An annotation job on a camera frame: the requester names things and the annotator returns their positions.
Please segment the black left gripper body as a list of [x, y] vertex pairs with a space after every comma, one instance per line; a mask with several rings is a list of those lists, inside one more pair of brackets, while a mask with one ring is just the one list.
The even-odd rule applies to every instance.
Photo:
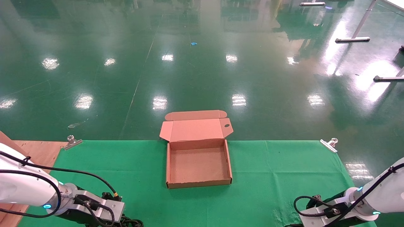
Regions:
[[102, 221], [99, 218], [98, 221], [96, 221], [95, 217], [91, 214], [79, 210], [66, 210], [64, 213], [57, 215], [56, 217], [82, 224], [85, 227], [100, 227], [101, 223], [109, 224], [109, 222]]

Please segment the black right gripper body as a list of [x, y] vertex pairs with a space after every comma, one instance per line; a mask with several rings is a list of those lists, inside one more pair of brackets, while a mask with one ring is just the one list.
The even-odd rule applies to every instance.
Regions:
[[376, 216], [352, 216], [352, 217], [345, 216], [341, 218], [338, 222], [332, 224], [332, 227], [351, 227], [375, 220]]

